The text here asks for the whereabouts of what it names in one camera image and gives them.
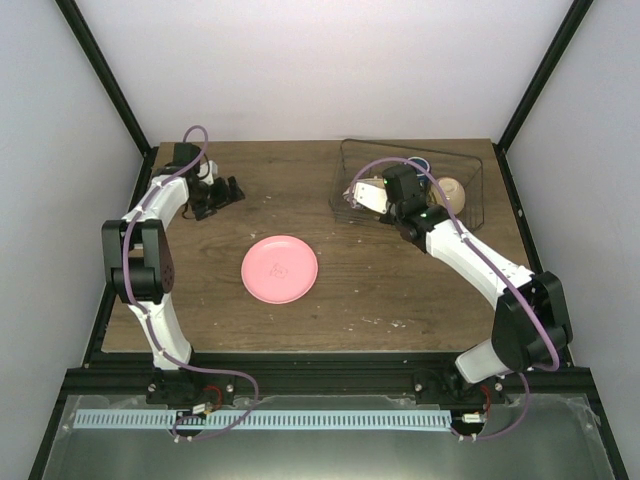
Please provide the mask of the blue ceramic mug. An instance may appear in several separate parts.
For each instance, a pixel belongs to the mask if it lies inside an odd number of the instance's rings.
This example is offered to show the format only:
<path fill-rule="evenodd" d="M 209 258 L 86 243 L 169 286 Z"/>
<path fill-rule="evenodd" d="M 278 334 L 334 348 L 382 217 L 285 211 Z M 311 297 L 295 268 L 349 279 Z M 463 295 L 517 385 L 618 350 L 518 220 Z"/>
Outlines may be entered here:
<path fill-rule="evenodd" d="M 407 161 L 412 166 L 412 168 L 419 174 L 423 174 L 424 172 L 431 171 L 430 163 L 422 157 L 409 157 Z"/>

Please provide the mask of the cream ceramic bowl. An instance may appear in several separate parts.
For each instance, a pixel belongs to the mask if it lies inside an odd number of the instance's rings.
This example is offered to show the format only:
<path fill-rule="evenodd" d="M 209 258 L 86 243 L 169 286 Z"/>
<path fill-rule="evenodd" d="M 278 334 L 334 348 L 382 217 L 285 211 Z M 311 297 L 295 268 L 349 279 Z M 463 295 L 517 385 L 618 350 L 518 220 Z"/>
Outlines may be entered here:
<path fill-rule="evenodd" d="M 440 177 L 437 179 L 437 185 L 444 195 L 441 195 L 441 192 L 434 185 L 431 185 L 431 201 L 444 206 L 444 198 L 446 198 L 454 214 L 458 215 L 464 209 L 466 203 L 466 193 L 462 184 L 451 177 Z"/>

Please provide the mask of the pink plate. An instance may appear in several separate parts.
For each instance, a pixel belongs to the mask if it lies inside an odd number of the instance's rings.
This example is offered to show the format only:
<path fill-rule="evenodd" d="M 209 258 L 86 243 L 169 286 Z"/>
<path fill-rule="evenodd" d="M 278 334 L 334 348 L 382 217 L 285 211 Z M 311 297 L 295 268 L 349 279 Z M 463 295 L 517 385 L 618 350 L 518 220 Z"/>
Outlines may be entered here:
<path fill-rule="evenodd" d="M 256 299 L 274 305 L 299 300 L 313 287 L 319 264 L 303 240 L 276 235 L 249 248 L 241 264 L 241 279 Z"/>

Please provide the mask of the white blue-striped plate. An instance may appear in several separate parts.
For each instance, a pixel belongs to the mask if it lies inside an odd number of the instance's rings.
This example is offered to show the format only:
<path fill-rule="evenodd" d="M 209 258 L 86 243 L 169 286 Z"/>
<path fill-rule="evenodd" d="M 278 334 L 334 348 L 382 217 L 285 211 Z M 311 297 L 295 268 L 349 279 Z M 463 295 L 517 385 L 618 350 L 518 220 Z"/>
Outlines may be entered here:
<path fill-rule="evenodd" d="M 354 210 L 363 210 L 364 206 L 357 202 L 355 194 L 352 192 L 352 188 L 348 187 L 342 194 L 343 199 L 347 202 L 348 206 Z"/>

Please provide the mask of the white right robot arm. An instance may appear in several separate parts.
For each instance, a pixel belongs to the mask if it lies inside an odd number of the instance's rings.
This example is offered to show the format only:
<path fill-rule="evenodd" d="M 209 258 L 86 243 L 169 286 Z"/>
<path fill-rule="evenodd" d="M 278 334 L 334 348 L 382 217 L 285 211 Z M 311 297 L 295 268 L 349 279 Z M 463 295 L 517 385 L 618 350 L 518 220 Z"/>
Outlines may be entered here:
<path fill-rule="evenodd" d="M 451 267 L 494 310 L 490 338 L 461 353 L 456 370 L 445 376 L 447 396 L 465 403 L 492 376 L 558 370 L 560 351 L 572 340 L 560 280 L 550 272 L 534 274 L 489 248 L 461 224 L 448 201 L 429 205 L 418 175 L 435 178 L 421 165 L 389 161 L 394 165 L 382 173 L 387 215 L 401 237 Z"/>

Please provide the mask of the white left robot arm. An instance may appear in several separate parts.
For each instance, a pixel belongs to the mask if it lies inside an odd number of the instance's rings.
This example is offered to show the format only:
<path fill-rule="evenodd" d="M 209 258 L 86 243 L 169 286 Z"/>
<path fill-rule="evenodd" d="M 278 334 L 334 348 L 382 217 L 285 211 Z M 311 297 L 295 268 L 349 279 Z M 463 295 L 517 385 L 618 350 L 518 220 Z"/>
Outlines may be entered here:
<path fill-rule="evenodd" d="M 154 393 L 184 404 L 204 392 L 203 377 L 191 369 L 193 348 L 183 334 L 171 292 L 176 273 L 167 237 L 179 210 L 197 221 L 245 199 L 235 177 L 218 167 L 198 145 L 181 141 L 171 161 L 150 179 L 139 202 L 101 229 L 106 283 L 135 314 L 151 347 Z"/>

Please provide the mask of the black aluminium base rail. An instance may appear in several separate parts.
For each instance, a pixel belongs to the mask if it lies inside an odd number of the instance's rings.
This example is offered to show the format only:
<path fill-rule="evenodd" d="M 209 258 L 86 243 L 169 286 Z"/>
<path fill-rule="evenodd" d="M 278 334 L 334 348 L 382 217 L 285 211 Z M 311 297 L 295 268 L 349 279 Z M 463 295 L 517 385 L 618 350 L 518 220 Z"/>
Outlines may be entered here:
<path fill-rule="evenodd" d="M 534 394 L 584 395 L 597 390 L 589 369 L 565 365 L 556 372 L 530 371 L 524 380 L 510 374 L 478 386 L 464 383 L 451 353 L 271 353 L 199 354 L 207 373 L 162 373 L 147 354 L 105 355 L 67 371 L 58 399 L 72 395 L 140 395 L 154 404 L 191 406 L 258 396 L 408 397 L 441 407 L 476 406 L 485 399 L 502 402 L 525 389 Z"/>

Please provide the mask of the black frame post left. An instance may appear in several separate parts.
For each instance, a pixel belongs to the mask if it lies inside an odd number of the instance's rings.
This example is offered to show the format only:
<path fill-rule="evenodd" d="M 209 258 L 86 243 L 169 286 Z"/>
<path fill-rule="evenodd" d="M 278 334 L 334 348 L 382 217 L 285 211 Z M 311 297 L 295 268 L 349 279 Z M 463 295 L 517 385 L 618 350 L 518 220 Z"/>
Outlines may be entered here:
<path fill-rule="evenodd" d="M 73 0 L 55 0 L 55 4 L 71 29 L 136 148 L 143 156 L 148 155 L 152 147 L 79 5 Z"/>

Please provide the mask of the black frame post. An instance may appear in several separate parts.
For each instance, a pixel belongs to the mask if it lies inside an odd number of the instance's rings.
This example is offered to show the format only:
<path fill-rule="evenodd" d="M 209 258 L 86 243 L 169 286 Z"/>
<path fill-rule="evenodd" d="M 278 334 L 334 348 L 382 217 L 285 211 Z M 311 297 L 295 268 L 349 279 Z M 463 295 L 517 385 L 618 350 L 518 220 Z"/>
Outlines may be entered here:
<path fill-rule="evenodd" d="M 507 152 L 515 141 L 593 3 L 593 0 L 574 0 L 571 2 L 497 143 L 500 152 Z"/>
<path fill-rule="evenodd" d="M 136 148 L 143 156 L 148 155 L 152 147 L 79 5 L 73 0 L 55 0 L 55 4 L 71 29 Z"/>

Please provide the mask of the black frame post right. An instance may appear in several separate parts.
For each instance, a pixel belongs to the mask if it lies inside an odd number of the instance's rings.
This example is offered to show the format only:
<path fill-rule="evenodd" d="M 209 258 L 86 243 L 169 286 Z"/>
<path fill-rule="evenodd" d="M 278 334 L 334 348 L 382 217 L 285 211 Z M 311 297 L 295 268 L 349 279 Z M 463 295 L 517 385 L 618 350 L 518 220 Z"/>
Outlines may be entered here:
<path fill-rule="evenodd" d="M 593 0 L 574 0 L 571 2 L 497 143 L 500 152 L 507 152 L 515 141 L 593 3 Z"/>

